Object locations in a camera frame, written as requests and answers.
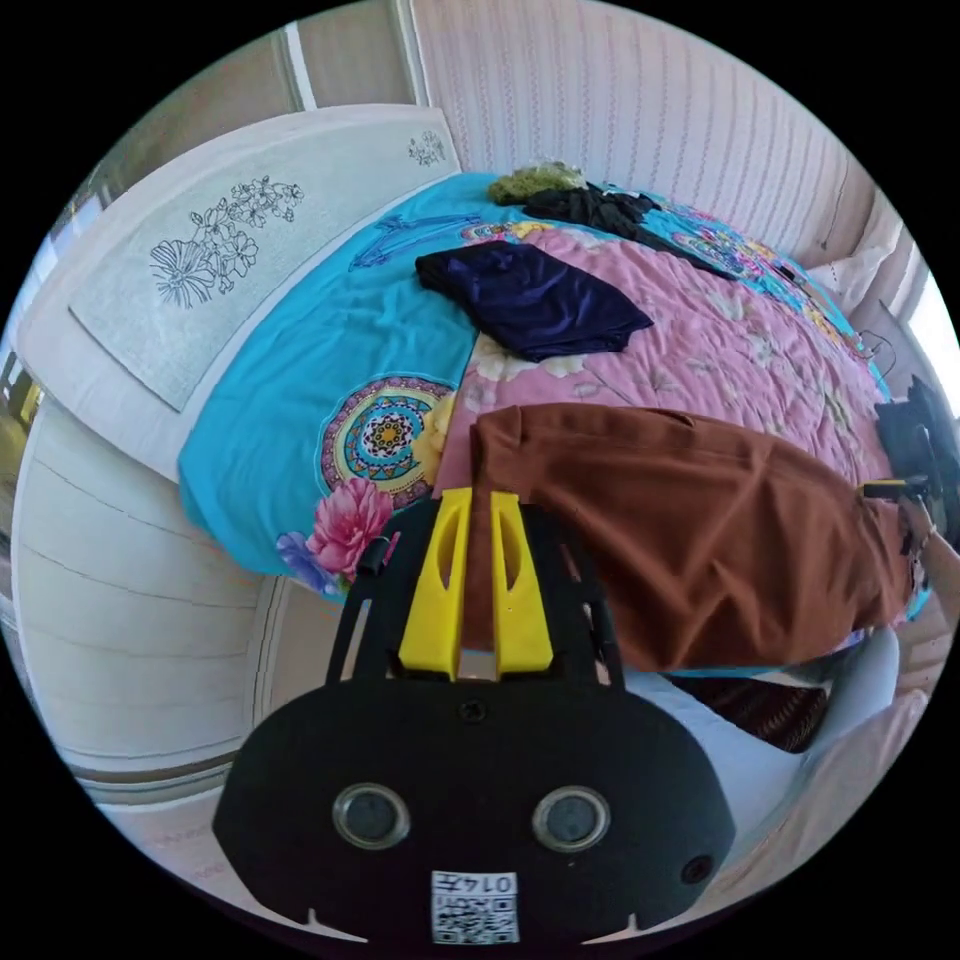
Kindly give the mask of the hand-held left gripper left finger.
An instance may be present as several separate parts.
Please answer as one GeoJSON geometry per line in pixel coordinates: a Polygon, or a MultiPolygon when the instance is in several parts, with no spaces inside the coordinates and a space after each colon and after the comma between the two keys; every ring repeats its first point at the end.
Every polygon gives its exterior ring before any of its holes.
{"type": "Polygon", "coordinates": [[[407,672],[457,679],[472,489],[430,501],[431,525],[398,656],[407,672]]]}

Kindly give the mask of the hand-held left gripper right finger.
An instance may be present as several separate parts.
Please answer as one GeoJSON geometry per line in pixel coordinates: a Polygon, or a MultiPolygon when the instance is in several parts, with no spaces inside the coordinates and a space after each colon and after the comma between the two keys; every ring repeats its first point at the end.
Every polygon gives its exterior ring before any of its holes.
{"type": "Polygon", "coordinates": [[[521,503],[515,494],[494,492],[490,511],[496,675],[542,674],[552,665],[553,647],[521,503]]]}

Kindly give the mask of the person's right hand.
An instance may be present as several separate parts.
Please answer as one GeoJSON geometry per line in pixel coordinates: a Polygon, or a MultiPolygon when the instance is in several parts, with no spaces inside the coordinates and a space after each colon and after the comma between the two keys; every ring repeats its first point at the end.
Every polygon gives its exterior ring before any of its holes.
{"type": "Polygon", "coordinates": [[[959,554],[937,530],[927,508],[902,499],[900,511],[910,530],[914,553],[928,575],[944,613],[959,605],[959,554]]]}

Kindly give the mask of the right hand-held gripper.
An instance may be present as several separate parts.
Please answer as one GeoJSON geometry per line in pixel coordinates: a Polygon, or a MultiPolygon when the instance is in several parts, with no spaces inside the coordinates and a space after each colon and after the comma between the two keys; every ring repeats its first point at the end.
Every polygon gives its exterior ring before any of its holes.
{"type": "MultiPolygon", "coordinates": [[[[959,540],[959,443],[956,423],[937,391],[913,375],[901,399],[874,405],[875,427],[896,478],[923,477],[934,519],[949,542],[959,540]]],[[[904,498],[906,481],[861,485],[864,498],[904,498]]]]}

